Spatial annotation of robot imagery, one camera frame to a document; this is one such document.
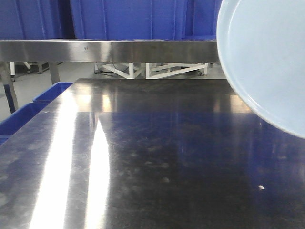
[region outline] stainless steel table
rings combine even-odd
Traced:
[[[13,113],[18,109],[4,62],[49,62],[52,84],[57,62],[206,63],[219,62],[216,41],[0,41],[0,77]]]
[[[304,155],[225,80],[80,79],[0,147],[0,228],[304,228]]]

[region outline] gray floor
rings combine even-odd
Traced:
[[[75,82],[79,78],[113,78],[110,76],[94,74],[93,63],[63,63],[59,65],[62,82]],[[209,67],[207,76],[194,76],[190,74],[177,75],[171,79],[225,79],[225,75],[220,64]],[[14,82],[16,96],[19,107],[32,102],[33,98],[49,87],[51,87],[50,72],[47,70],[43,74],[26,74],[16,78]],[[0,121],[10,115],[10,110],[4,94],[2,84],[0,85]]]

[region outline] metal shelf rail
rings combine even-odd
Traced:
[[[5,62],[49,62],[56,83],[57,62],[214,63],[219,58],[216,41],[0,41],[0,75],[13,113],[18,102]]]

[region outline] blue plastic crate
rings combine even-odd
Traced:
[[[1,40],[73,38],[69,0],[2,0]]]
[[[70,0],[79,39],[181,40],[187,0]]]
[[[188,0],[185,39],[215,40],[222,0]]]
[[[33,99],[35,103],[50,103],[73,83],[59,82]]]
[[[0,123],[0,136],[6,138],[13,135],[47,105],[43,103],[30,103],[18,109]]]

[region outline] table surface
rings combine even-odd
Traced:
[[[0,147],[1,229],[299,229],[305,140],[226,80],[80,79]]]

